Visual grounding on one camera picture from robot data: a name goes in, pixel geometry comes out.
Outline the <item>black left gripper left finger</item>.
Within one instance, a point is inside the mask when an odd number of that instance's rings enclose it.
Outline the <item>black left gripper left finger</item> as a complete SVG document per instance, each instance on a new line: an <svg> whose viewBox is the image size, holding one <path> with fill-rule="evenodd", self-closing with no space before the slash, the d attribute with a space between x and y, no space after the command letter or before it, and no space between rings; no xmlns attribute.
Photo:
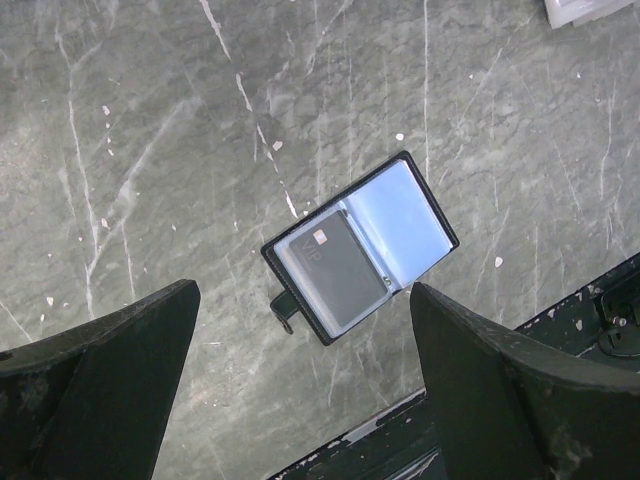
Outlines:
<svg viewBox="0 0 640 480"><path fill-rule="evenodd" d="M179 280L1 354L4 479L152 477L200 291Z"/></svg>

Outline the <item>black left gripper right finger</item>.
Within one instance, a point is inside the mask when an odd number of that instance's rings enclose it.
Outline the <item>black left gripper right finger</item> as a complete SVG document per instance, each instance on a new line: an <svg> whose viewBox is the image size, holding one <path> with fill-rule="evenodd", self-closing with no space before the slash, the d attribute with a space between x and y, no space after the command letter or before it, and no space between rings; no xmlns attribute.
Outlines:
<svg viewBox="0 0 640 480"><path fill-rule="evenodd" d="M544 345L423 283L410 311L448 478L638 478L637 373Z"/></svg>

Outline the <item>black leather card holder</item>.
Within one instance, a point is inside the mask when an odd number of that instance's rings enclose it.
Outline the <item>black leather card holder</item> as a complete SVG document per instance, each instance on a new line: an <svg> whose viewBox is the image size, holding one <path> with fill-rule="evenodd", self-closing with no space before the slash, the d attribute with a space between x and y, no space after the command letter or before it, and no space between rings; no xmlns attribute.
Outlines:
<svg viewBox="0 0 640 480"><path fill-rule="evenodd" d="M458 246L415 160L399 151L262 246L283 287L270 309L287 333L301 314L329 346Z"/></svg>

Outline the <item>black VIP card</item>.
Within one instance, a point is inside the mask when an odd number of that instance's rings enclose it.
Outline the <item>black VIP card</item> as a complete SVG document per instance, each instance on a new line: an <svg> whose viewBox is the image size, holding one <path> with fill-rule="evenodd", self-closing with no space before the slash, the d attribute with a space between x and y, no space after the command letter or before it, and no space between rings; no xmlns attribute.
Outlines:
<svg viewBox="0 0 640 480"><path fill-rule="evenodd" d="M332 338L375 310L388 287L343 209L337 209L281 249L303 297Z"/></svg>

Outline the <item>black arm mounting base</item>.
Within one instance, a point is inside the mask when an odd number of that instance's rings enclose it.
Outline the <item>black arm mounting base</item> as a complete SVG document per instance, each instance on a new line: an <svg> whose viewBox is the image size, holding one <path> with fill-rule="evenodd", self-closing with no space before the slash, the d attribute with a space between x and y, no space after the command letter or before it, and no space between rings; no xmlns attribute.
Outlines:
<svg viewBox="0 0 640 480"><path fill-rule="evenodd" d="M639 261L508 329L417 283L425 386L282 479L635 479Z"/></svg>

